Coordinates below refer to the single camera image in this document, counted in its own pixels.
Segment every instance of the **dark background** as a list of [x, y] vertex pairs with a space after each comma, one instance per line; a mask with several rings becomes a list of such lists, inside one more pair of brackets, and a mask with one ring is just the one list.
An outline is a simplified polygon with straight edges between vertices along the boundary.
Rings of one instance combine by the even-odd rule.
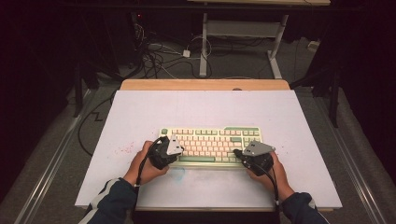
[[[322, 40], [307, 76], [329, 62], [340, 68], [341, 87], [351, 109], [394, 181], [396, 18], [391, 1], [372, 2], [332, 1], [334, 6], [366, 8], [358, 14], [290, 15], [284, 37], [286, 41], [301, 36]], [[147, 26], [179, 36], [181, 41], [201, 29], [200, 19], [197, 20], [200, 14], [144, 15], [142, 22]], [[134, 35], [126, 16], [125, 12], [81, 14], [64, 10], [49, 0], [0, 3], [0, 200], [44, 131], [67, 105], [66, 95], [73, 87], [77, 63], [88, 86], [95, 88], [95, 71], [116, 74], [117, 64], [134, 60]], [[163, 22], [166, 18], [177, 21], [183, 29], [175, 29], [170, 25], [173, 22]], [[327, 90], [332, 85], [327, 76], [319, 76], [310, 84]]]

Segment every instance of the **person's right hand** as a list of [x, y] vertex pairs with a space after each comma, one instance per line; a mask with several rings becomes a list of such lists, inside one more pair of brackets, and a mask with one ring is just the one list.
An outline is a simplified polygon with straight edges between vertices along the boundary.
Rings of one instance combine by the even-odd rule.
[[[275, 172], [277, 189], [279, 192], [279, 199], [280, 199], [280, 201], [285, 201], [287, 198], [289, 198], [289, 196], [291, 194], [294, 193], [294, 190], [289, 185], [285, 168], [283, 167], [283, 164], [279, 161], [279, 158], [277, 157], [275, 152], [270, 152], [270, 154], [274, 160], [274, 166], [273, 166], [273, 169], [268, 173], [275, 180], [275, 178], [274, 178], [274, 172]], [[262, 185], [265, 188], [274, 192], [274, 185], [271, 182], [270, 178], [268, 178], [267, 175], [256, 176], [249, 169], [247, 169], [247, 173], [250, 176], [250, 178], [262, 183]]]

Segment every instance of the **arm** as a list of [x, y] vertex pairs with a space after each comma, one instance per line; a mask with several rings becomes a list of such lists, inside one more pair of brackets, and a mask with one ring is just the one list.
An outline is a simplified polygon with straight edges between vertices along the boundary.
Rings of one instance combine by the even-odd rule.
[[[87, 209], [87, 214], [79, 222], [83, 223], [124, 223], [126, 211], [131, 209], [137, 198], [134, 184], [137, 179], [139, 165], [149, 151], [152, 142], [146, 141], [143, 149], [137, 152], [131, 162], [128, 172], [123, 178], [109, 180]], [[157, 176], [165, 175], [169, 170], [166, 166], [162, 170], [155, 168], [146, 160], [141, 175], [140, 184], [146, 184]]]
[[[279, 161], [275, 152], [271, 152], [274, 159], [273, 172], [269, 172], [273, 179], [276, 179], [277, 189], [279, 192], [279, 199], [283, 206], [285, 216], [290, 219], [291, 223], [298, 224], [321, 224], [328, 223], [328, 221], [320, 214], [317, 208], [313, 205], [311, 195], [308, 193], [296, 193], [291, 188], [286, 176], [285, 168]], [[248, 175], [253, 180], [260, 182], [265, 188], [274, 192], [274, 186], [268, 176], [256, 176], [252, 171], [247, 170]]]

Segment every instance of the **hand-mounted device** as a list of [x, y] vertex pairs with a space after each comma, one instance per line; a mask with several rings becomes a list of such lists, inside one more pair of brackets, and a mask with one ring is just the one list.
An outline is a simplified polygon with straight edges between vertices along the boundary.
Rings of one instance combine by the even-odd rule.
[[171, 139], [168, 136], [160, 137], [160, 141], [154, 143], [148, 152], [149, 160], [152, 165], [161, 170], [163, 167], [177, 160], [177, 156], [183, 152], [184, 148], [180, 146], [176, 136], [172, 134]]
[[275, 151], [275, 148], [258, 141], [251, 141], [243, 151], [234, 149], [233, 153], [245, 167], [260, 176], [268, 174], [274, 165], [273, 158], [269, 153], [271, 151]]

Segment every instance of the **table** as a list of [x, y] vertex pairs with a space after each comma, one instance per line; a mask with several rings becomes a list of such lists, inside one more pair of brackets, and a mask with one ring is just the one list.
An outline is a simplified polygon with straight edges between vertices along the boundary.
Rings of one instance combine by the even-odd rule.
[[[256, 5], [286, 5], [286, 6], [328, 6], [330, 0], [189, 0], [192, 2], [208, 3], [234, 3], [234, 4], [256, 4]], [[276, 54], [279, 49], [282, 35], [286, 28], [289, 15], [283, 15], [281, 22], [263, 21], [210, 21], [207, 13], [204, 13], [202, 31], [202, 53], [200, 61], [200, 77], [206, 77], [206, 65], [208, 50], [206, 47], [208, 35], [230, 35], [251, 37], [273, 37], [275, 39], [272, 50], [267, 51], [268, 61], [274, 78], [282, 78], [279, 66], [276, 62]]]
[[[230, 107], [230, 101], [237, 106]], [[236, 119], [230, 116], [240, 113], [246, 115]], [[228, 122], [261, 127], [264, 143], [277, 148], [296, 191], [311, 193], [320, 210], [342, 207], [297, 97], [287, 82], [235, 79], [125, 80], [114, 99], [76, 206], [87, 206], [108, 179], [123, 176], [136, 151], [146, 139], [156, 139], [161, 127], [226, 126]], [[221, 190], [210, 195], [209, 189]], [[179, 220], [190, 220], [192, 216], [262, 218], [264, 211], [273, 209], [272, 193], [251, 181], [245, 171], [176, 168], [143, 186], [136, 207], [137, 214], [145, 218], [182, 216]]]

